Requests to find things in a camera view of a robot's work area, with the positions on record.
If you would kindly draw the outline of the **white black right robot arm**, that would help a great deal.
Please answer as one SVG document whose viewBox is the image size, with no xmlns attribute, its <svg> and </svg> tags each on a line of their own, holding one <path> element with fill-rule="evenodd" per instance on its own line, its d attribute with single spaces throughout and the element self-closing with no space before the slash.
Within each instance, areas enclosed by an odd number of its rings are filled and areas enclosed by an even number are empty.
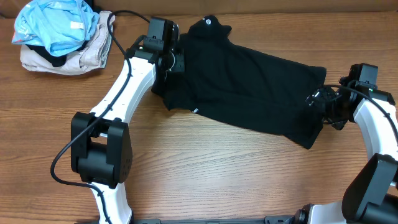
<svg viewBox="0 0 398 224">
<path fill-rule="evenodd" d="M 370 85 L 326 85 L 308 97 L 323 109 L 336 129 L 342 121 L 356 123 L 364 139 L 368 163 L 346 189 L 343 199 L 326 205 L 308 204 L 286 223 L 397 223 L 397 120 L 391 94 Z"/>
</svg>

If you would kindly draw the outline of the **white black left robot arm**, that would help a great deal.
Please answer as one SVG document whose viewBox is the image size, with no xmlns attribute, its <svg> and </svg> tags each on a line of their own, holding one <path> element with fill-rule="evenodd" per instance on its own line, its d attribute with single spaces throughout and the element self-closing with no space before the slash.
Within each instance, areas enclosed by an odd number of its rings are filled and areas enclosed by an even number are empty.
<svg viewBox="0 0 398 224">
<path fill-rule="evenodd" d="M 159 93 L 167 74 L 184 70 L 176 49 L 179 27 L 154 18 L 146 35 L 126 50 L 121 73 L 106 96 L 71 121 L 71 167 L 88 184 L 99 210 L 98 223 L 133 223 L 125 181 L 132 165 L 129 123 L 144 93 Z"/>
</svg>

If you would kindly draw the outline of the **black t-shirt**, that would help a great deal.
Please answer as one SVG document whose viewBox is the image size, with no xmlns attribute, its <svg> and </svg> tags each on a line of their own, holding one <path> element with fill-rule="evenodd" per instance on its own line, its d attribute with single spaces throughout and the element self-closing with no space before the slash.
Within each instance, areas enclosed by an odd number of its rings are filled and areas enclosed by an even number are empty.
<svg viewBox="0 0 398 224">
<path fill-rule="evenodd" d="M 326 69 L 235 45 L 230 32 L 206 16 L 180 36 L 185 70 L 162 82 L 158 95 L 166 108 L 283 135 L 310 149 L 323 123 L 306 99 L 324 83 Z"/>
</svg>

